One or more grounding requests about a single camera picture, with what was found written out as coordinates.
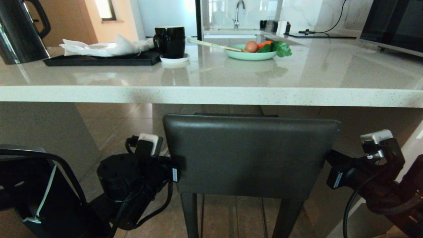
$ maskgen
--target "gray leather chair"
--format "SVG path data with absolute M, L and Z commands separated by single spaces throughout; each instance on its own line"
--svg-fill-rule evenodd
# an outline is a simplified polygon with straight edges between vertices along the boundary
M 281 198 L 274 238 L 287 238 L 340 122 L 239 115 L 163 118 L 189 238 L 198 238 L 197 194 Z

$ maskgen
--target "kitchen counter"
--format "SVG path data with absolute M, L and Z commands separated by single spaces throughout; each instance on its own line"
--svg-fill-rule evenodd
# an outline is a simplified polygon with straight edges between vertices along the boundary
M 262 34 L 296 42 L 293 55 L 240 61 L 220 48 L 187 45 L 190 61 L 178 66 L 1 64 L 0 101 L 423 108 L 422 58 L 355 40 Z

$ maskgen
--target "window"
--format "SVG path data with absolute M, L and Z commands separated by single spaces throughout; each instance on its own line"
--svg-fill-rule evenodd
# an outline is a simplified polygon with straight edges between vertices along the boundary
M 96 0 L 97 8 L 100 13 L 100 17 L 103 21 L 115 21 L 116 15 L 113 9 L 112 0 Z

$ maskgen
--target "white napkin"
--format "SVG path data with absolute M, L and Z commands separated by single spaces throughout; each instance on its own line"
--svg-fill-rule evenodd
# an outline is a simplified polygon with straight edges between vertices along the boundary
M 69 55 L 91 55 L 100 57 L 113 57 L 140 53 L 154 48 L 153 39 L 146 41 L 132 42 L 117 34 L 116 41 L 111 43 L 85 44 L 83 42 L 63 39 L 60 44 L 65 49 L 65 56 Z

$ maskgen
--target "black tray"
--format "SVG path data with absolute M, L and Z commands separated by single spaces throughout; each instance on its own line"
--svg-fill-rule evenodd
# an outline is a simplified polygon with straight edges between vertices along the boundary
M 160 62 L 160 54 L 155 50 L 115 57 L 97 57 L 88 55 L 57 56 L 43 60 L 47 66 L 139 66 L 154 65 Z

